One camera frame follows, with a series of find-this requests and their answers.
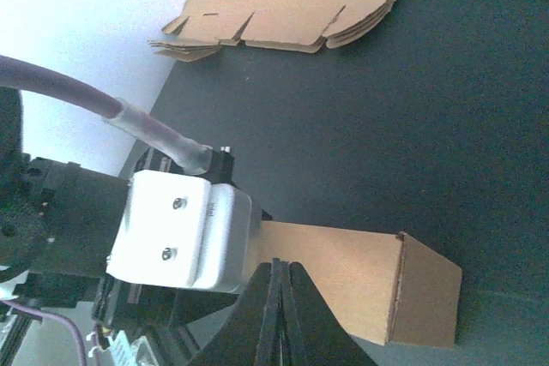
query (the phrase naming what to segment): small label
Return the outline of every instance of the small label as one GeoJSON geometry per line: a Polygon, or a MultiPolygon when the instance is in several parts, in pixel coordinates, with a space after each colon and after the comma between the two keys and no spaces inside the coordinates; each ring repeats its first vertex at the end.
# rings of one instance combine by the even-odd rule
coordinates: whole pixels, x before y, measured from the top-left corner
{"type": "Polygon", "coordinates": [[[172,166],[172,160],[170,158],[162,158],[159,171],[169,171],[170,166],[172,166]]]}
{"type": "Polygon", "coordinates": [[[215,203],[214,202],[209,203],[208,204],[208,217],[211,218],[212,216],[214,216],[214,212],[215,212],[215,203]]]}
{"type": "Polygon", "coordinates": [[[130,342],[124,331],[120,331],[115,339],[109,337],[112,362],[117,366],[137,366],[130,342]]]}

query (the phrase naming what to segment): corrugated cardboard edge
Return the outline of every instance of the corrugated cardboard edge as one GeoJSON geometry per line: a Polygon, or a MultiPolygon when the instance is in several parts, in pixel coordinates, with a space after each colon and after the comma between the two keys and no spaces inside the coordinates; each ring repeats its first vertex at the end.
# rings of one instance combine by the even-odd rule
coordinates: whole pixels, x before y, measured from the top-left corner
{"type": "Polygon", "coordinates": [[[168,49],[177,49],[179,51],[199,51],[203,49],[211,49],[212,47],[218,47],[219,42],[204,42],[187,40],[185,42],[165,42],[161,40],[149,40],[148,45],[151,47],[165,47],[168,49]]]}
{"type": "Polygon", "coordinates": [[[396,0],[388,0],[371,15],[366,16],[363,20],[338,33],[335,32],[335,28],[333,26],[329,27],[329,30],[323,34],[323,36],[327,38],[326,47],[329,49],[335,49],[337,47],[348,45],[349,43],[361,38],[377,26],[385,18],[385,16],[390,13],[395,2],[396,0]]]}
{"type": "Polygon", "coordinates": [[[389,341],[453,348],[462,270],[405,232],[389,341]]]}
{"type": "Polygon", "coordinates": [[[358,32],[358,27],[368,26],[369,28],[365,32],[362,32],[364,34],[374,28],[391,11],[395,1],[385,0],[383,3],[379,3],[378,0],[368,0],[370,4],[348,4],[341,13],[340,18],[324,31],[323,36],[327,39],[348,38],[349,32],[356,33],[358,32]],[[365,22],[371,21],[373,16],[377,16],[375,23],[373,25],[365,25],[365,22]]]}
{"type": "Polygon", "coordinates": [[[295,43],[279,43],[279,42],[255,42],[246,40],[246,46],[261,47],[263,49],[276,49],[279,51],[302,51],[304,53],[316,53],[323,47],[324,39],[319,38],[313,45],[298,45],[295,43]]]}
{"type": "Polygon", "coordinates": [[[395,312],[396,308],[398,306],[398,299],[401,295],[401,284],[402,284],[402,268],[403,268],[403,262],[404,262],[404,242],[403,237],[400,235],[395,236],[396,239],[401,241],[401,251],[398,257],[399,266],[396,269],[395,277],[394,277],[394,283],[393,283],[393,295],[391,297],[392,305],[389,309],[389,318],[387,322],[387,334],[385,335],[385,341],[383,342],[383,345],[386,345],[389,343],[389,340],[391,338],[391,334],[393,333],[393,328],[395,327],[395,312]]]}
{"type": "Polygon", "coordinates": [[[238,40],[253,15],[253,11],[237,10],[191,16],[182,27],[178,41],[185,42],[188,39],[208,42],[238,40]]]}
{"type": "Polygon", "coordinates": [[[220,49],[219,47],[213,47],[207,50],[191,51],[191,52],[164,49],[161,51],[156,51],[154,54],[171,57],[172,59],[179,60],[181,62],[194,62],[195,60],[202,59],[207,56],[213,55],[214,53],[217,53],[219,49],[220,49]]]}
{"type": "Polygon", "coordinates": [[[266,44],[315,45],[344,8],[333,3],[324,5],[322,10],[313,5],[305,9],[256,10],[241,39],[266,44]]]}

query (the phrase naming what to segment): white housing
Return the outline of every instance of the white housing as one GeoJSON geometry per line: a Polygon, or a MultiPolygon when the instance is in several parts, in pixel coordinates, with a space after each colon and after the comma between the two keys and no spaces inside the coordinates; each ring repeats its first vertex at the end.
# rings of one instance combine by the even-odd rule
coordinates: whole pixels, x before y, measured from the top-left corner
{"type": "Polygon", "coordinates": [[[141,285],[236,291],[260,222],[261,209],[229,184],[139,171],[106,271],[141,285]]]}

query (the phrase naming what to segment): robotic arm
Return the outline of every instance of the robotic arm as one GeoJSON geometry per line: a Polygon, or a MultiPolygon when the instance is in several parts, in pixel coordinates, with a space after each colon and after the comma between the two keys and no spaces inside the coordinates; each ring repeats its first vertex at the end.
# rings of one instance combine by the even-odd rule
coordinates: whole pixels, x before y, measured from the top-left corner
{"type": "MultiPolygon", "coordinates": [[[[24,298],[29,273],[102,278],[95,314],[114,326],[126,320],[102,318],[112,288],[128,285],[136,302],[147,291],[242,288],[262,209],[232,182],[230,148],[200,145],[126,102],[8,57],[0,57],[0,84],[89,109],[151,145],[129,181],[31,160],[21,152],[20,94],[2,88],[0,298],[24,298]]],[[[173,313],[167,317],[174,321],[173,313]]]]}

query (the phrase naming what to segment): black metal bracket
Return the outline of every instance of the black metal bracket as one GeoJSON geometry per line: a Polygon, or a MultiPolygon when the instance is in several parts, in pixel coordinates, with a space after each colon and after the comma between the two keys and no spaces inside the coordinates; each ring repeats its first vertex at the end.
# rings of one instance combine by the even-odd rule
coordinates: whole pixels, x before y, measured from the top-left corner
{"type": "Polygon", "coordinates": [[[92,318],[105,327],[181,327],[231,306],[238,295],[135,285],[106,274],[101,278],[92,318]]]}
{"type": "MultiPolygon", "coordinates": [[[[235,186],[232,181],[232,169],[234,167],[234,157],[229,152],[212,151],[212,164],[206,173],[199,177],[210,181],[212,184],[228,183],[235,186]]],[[[149,147],[145,153],[137,160],[134,172],[150,170],[163,171],[177,175],[184,175],[184,169],[177,165],[170,157],[163,154],[160,150],[149,147]]]]}
{"type": "Polygon", "coordinates": [[[377,364],[351,339],[300,263],[262,263],[192,366],[377,364]]]}

